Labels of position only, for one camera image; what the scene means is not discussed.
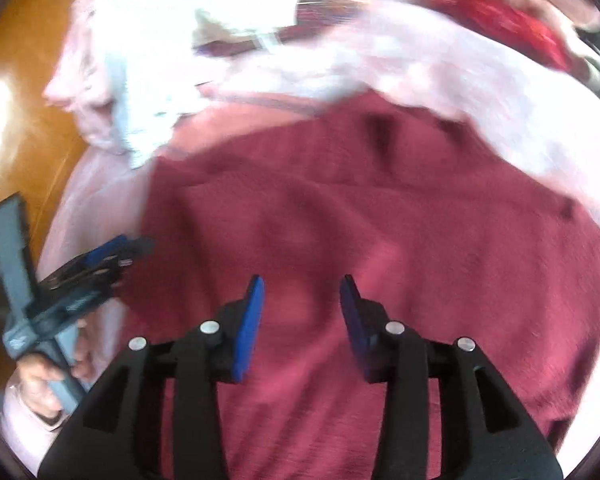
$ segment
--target wooden floor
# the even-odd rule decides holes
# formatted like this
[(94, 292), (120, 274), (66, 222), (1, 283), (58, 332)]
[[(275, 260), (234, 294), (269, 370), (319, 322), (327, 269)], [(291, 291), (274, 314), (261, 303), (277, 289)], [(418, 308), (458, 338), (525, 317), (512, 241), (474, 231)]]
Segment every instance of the wooden floor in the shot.
[(72, 116), (42, 98), (73, 1), (12, 0), (0, 17), (0, 200), (24, 195), (36, 259), (85, 149)]

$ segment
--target hand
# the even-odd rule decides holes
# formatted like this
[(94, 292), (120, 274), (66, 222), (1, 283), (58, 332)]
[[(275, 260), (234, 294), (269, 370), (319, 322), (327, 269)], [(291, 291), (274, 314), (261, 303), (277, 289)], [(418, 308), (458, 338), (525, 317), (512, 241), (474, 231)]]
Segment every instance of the hand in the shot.
[[(94, 368), (86, 331), (86, 321), (78, 322), (78, 339), (75, 343), (75, 364), (71, 374), (85, 381), (93, 380)], [(42, 354), (28, 354), (19, 359), (20, 396), (34, 413), (48, 419), (56, 418), (62, 405), (51, 391), (47, 381), (61, 381), (64, 374)]]

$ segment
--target red plastic bag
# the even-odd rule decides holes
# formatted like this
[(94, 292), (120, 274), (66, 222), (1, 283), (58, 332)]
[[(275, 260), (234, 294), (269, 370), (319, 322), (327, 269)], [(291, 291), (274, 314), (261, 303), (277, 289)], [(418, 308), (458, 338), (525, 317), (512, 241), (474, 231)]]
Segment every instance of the red plastic bag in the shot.
[(503, 0), (434, 0), (438, 9), (492, 40), (510, 46), (534, 61), (571, 71), (564, 41), (543, 22)]

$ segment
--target maroon cloth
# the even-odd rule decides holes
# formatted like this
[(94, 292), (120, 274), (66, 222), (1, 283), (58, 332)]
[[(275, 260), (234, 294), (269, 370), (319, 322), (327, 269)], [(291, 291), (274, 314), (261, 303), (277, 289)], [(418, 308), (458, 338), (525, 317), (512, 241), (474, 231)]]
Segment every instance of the maroon cloth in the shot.
[[(370, 477), (384, 388), (356, 370), (345, 273), (425, 338), (475, 338), (545, 433), (574, 415), (600, 344), (600, 230), (584, 209), (471, 126), (374, 92), (158, 161), (142, 232), (155, 254), (125, 279), (126, 337), (181, 336), (252, 274), (266, 281), (246, 382), (219, 387), (234, 479)], [(431, 472), (439, 444), (434, 426)]]

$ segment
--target red fabric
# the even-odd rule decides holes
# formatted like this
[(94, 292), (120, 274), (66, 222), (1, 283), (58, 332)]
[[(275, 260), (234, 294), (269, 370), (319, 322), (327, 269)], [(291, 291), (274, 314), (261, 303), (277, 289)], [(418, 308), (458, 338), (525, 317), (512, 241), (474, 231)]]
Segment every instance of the red fabric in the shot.
[[(574, 414), (600, 344), (600, 230), (584, 209), (470, 126), (374, 92), (158, 161), (142, 231), (155, 254), (123, 283), (124, 340), (181, 336), (266, 280), (246, 382), (219, 387), (234, 479), (370, 477), (384, 388), (356, 370), (345, 273), (426, 338), (474, 337), (545, 433)], [(433, 472), (435, 426), (431, 441)]]
[(541, 20), (504, 0), (434, 0), (438, 8), (475, 32), (505, 44), (547, 66), (571, 71), (564, 41)]

